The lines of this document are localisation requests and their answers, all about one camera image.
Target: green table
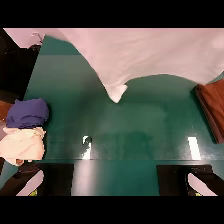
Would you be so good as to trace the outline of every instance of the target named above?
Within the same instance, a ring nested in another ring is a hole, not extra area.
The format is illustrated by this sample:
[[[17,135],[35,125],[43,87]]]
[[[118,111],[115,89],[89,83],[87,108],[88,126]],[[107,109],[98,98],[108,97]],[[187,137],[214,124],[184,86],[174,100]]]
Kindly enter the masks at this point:
[[[159,75],[127,85],[113,103],[71,44],[44,39],[25,99],[49,104],[42,162],[74,163],[72,195],[158,195],[157,164],[211,164],[224,179],[224,145],[214,143],[195,83]],[[89,161],[83,136],[92,137]],[[188,137],[202,161],[192,161]]]

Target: blue cloth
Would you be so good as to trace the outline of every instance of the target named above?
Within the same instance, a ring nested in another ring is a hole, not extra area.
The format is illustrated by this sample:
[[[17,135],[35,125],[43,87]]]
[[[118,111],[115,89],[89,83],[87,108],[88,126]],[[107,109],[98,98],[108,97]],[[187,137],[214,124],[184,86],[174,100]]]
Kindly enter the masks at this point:
[[[47,121],[49,111],[46,102],[39,98],[19,101],[9,109],[6,117],[7,128],[35,128]]]

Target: blue towel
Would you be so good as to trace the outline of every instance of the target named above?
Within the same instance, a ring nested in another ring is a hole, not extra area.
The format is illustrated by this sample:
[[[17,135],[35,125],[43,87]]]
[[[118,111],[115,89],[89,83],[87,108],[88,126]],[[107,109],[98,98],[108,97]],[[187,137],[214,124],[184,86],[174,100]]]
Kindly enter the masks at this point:
[[[47,121],[49,111],[46,102],[39,98],[19,101],[8,111],[6,117],[7,128],[35,128]]]

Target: pile of cloth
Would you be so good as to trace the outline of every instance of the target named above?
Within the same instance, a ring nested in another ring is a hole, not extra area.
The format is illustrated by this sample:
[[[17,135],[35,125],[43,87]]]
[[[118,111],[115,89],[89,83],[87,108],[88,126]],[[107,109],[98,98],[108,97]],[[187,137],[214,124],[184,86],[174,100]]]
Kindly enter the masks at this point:
[[[217,143],[224,143],[224,79],[197,85],[196,95]]]
[[[6,136],[0,141],[0,157],[15,166],[21,166],[24,160],[41,160],[46,133],[42,126],[48,117],[49,110],[43,99],[16,100],[6,117],[3,128]]]

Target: beige cloth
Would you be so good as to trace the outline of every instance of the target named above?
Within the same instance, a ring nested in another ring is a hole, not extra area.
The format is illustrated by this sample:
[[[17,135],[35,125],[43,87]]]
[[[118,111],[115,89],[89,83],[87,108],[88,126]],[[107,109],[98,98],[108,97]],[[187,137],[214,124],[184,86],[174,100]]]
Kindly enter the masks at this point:
[[[22,165],[24,160],[42,159],[44,155],[42,139],[46,133],[42,128],[18,129],[5,127],[3,130],[7,135],[0,141],[0,157],[15,166]]]

